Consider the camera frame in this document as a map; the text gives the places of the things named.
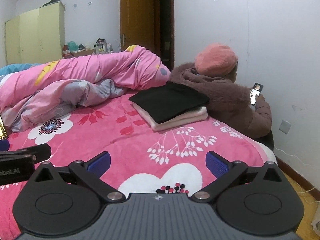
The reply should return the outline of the black garment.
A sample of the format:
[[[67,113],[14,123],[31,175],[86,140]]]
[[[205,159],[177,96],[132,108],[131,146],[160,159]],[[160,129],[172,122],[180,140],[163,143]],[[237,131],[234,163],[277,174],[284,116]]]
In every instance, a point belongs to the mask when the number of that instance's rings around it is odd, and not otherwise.
[[[129,101],[146,111],[158,123],[167,122],[181,114],[209,103],[209,97],[197,90],[168,81],[131,96]]]

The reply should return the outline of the pink floral bed sheet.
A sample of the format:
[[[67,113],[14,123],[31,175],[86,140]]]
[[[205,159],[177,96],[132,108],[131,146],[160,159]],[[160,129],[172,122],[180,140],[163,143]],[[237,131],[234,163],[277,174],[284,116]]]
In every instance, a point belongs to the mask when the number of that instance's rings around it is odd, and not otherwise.
[[[79,107],[13,133],[8,138],[10,149],[47,143],[54,166],[87,161],[107,151],[111,166],[102,180],[124,194],[157,190],[193,194],[215,179],[206,167],[209,151],[249,166],[276,159],[268,147],[213,118],[154,132],[129,97],[125,94],[95,107]]]

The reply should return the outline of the folded white pink garment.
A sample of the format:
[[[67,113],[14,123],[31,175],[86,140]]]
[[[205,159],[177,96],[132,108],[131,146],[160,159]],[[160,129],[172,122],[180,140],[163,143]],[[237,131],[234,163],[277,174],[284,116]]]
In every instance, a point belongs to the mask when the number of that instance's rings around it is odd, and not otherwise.
[[[131,103],[132,107],[138,114],[146,121],[154,132],[164,131],[171,128],[180,127],[183,125],[191,124],[198,121],[203,121],[208,118],[207,108],[202,106],[195,110],[188,111],[177,117],[170,119],[163,123],[157,123],[144,109],[135,103]]]

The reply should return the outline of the person in brown fleece coat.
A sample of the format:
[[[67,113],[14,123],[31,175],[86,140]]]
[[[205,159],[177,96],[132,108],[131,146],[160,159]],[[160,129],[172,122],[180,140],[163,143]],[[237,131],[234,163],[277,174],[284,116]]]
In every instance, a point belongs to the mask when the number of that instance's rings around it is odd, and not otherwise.
[[[243,135],[274,150],[272,113],[262,95],[258,96],[255,109],[251,108],[250,88],[235,83],[234,69],[227,75],[210,77],[200,74],[194,63],[175,67],[170,81],[189,86],[208,96],[208,114]]]

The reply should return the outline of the pink grey quilt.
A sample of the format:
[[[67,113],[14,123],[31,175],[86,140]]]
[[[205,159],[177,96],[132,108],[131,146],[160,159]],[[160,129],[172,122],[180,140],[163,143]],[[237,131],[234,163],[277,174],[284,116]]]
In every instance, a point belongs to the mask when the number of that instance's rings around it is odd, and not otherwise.
[[[123,95],[164,85],[170,70],[151,51],[132,45],[125,51],[60,59],[1,76],[4,127],[23,132]]]

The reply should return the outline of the phone in person's hand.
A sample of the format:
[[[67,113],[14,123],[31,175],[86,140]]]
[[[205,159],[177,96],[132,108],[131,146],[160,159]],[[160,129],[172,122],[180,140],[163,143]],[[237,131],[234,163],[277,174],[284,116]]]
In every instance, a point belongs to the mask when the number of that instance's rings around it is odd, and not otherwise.
[[[251,100],[252,106],[256,104],[257,97],[261,94],[262,90],[263,90],[263,85],[259,83],[255,83],[254,86],[252,87],[250,92],[250,100]]]

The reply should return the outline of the pink beret hat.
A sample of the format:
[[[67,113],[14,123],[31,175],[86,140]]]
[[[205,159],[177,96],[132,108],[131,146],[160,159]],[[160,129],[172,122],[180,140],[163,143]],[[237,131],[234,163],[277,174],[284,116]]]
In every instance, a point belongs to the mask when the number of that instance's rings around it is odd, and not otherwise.
[[[195,57],[195,68],[200,75],[209,77],[225,76],[236,66],[238,57],[226,45],[213,43]]]

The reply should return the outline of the clutter on far table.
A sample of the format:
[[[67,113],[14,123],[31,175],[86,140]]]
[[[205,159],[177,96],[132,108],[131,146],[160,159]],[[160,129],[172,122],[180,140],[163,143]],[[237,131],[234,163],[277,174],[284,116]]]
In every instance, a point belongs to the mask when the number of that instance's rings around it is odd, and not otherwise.
[[[113,53],[112,44],[106,42],[105,39],[99,38],[94,43],[87,45],[77,44],[73,41],[68,42],[62,48],[62,58],[70,59],[73,57],[99,55]]]

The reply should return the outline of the yellow green wardrobe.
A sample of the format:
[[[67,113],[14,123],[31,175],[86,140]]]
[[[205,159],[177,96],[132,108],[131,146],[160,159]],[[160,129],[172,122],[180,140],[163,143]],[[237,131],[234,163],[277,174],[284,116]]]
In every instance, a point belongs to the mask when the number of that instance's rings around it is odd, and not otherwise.
[[[22,13],[5,23],[7,64],[47,63],[62,58],[65,7],[56,2]]]

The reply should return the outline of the brown wooden door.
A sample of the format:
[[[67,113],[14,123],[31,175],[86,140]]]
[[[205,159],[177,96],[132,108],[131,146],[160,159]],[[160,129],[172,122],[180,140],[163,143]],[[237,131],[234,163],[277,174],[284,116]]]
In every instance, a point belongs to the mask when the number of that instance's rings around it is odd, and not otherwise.
[[[120,46],[124,50],[134,44],[174,68],[174,0],[120,0]]]

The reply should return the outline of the wall socket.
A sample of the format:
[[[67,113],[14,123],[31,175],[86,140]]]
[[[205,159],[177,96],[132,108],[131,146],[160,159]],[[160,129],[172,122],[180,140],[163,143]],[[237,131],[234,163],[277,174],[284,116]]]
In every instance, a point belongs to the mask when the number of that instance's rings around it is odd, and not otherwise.
[[[290,122],[285,121],[285,120],[282,120],[282,121],[281,121],[281,124],[280,124],[280,126],[279,126],[279,130],[280,130],[281,132],[283,132],[284,134],[288,134],[290,128],[291,128],[291,123],[290,123]]]

